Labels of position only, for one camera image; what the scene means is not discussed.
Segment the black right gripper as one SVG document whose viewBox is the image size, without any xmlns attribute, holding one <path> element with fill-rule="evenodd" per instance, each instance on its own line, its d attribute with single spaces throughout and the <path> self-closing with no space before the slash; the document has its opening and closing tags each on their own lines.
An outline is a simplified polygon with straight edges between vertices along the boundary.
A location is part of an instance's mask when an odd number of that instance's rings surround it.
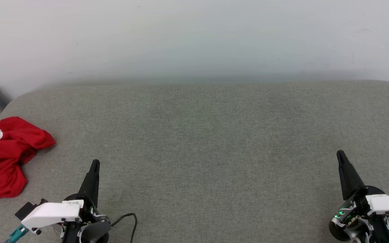
<svg viewBox="0 0 389 243">
<path fill-rule="evenodd" d="M 337 151 L 338 171 L 344 203 L 329 222 L 329 232 L 339 241 L 389 243 L 389 214 L 370 213 L 367 196 L 385 195 L 366 186 L 343 150 Z"/>
</svg>

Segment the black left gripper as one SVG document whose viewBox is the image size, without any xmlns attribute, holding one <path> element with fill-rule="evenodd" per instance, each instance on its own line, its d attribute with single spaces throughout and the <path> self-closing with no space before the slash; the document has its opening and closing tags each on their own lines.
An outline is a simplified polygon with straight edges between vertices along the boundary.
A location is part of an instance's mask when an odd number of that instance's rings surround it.
<svg viewBox="0 0 389 243">
<path fill-rule="evenodd" d="M 63 220 L 62 243 L 107 243 L 111 229 L 110 219 L 99 214 L 99 169 L 100 161 L 94 159 L 77 194 L 65 200 L 83 203 L 74 219 Z"/>
</svg>

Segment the red and white jersey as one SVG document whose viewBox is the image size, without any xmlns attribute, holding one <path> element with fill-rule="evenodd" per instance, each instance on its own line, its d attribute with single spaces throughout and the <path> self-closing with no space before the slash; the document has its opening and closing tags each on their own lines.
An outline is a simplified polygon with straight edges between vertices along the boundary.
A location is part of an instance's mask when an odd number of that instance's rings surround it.
<svg viewBox="0 0 389 243">
<path fill-rule="evenodd" d="M 50 133 L 20 117 L 0 120 L 0 198 L 19 196 L 28 182 L 22 166 L 55 143 Z"/>
</svg>

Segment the grey fabric sofa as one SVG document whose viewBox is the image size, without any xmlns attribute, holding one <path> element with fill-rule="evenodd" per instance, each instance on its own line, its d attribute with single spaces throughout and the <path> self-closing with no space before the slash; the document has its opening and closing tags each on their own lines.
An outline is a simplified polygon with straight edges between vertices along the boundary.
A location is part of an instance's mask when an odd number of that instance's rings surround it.
<svg viewBox="0 0 389 243">
<path fill-rule="evenodd" d="M 389 82 L 64 87 L 13 100 L 56 145 L 0 199 L 0 243 L 15 213 L 78 192 L 94 159 L 98 210 L 135 213 L 134 243 L 339 243 L 336 152 L 389 194 Z"/>
</svg>

